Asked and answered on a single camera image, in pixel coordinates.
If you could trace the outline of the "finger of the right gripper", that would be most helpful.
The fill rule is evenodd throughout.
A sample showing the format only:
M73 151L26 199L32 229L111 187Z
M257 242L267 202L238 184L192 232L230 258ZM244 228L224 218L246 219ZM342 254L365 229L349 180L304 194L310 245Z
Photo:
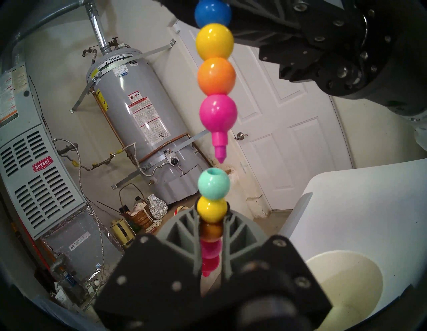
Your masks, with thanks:
M295 38L315 47L354 45L352 1L157 2L192 27L227 27L239 44L260 47Z

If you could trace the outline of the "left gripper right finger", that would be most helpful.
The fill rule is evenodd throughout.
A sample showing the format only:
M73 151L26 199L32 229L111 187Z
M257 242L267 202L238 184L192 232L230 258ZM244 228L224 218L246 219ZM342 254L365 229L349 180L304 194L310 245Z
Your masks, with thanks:
M321 325L332 304L290 240L227 205L221 325Z

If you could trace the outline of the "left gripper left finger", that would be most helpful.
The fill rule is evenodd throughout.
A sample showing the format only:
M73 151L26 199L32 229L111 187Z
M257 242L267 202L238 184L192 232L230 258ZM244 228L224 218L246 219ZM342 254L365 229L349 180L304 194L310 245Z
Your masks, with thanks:
M95 303L101 320L170 320L201 297L199 216L177 213L156 234L136 237Z

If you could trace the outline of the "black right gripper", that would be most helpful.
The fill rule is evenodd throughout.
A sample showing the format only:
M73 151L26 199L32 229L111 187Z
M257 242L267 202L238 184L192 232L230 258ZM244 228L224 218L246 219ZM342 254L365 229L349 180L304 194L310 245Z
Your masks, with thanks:
M340 99L366 99L398 115L426 111L426 1L334 1L358 14L367 36L357 53L363 78ZM265 44L259 59L279 65L277 77L289 82L314 81L322 90L337 90L337 77L325 59L337 44Z

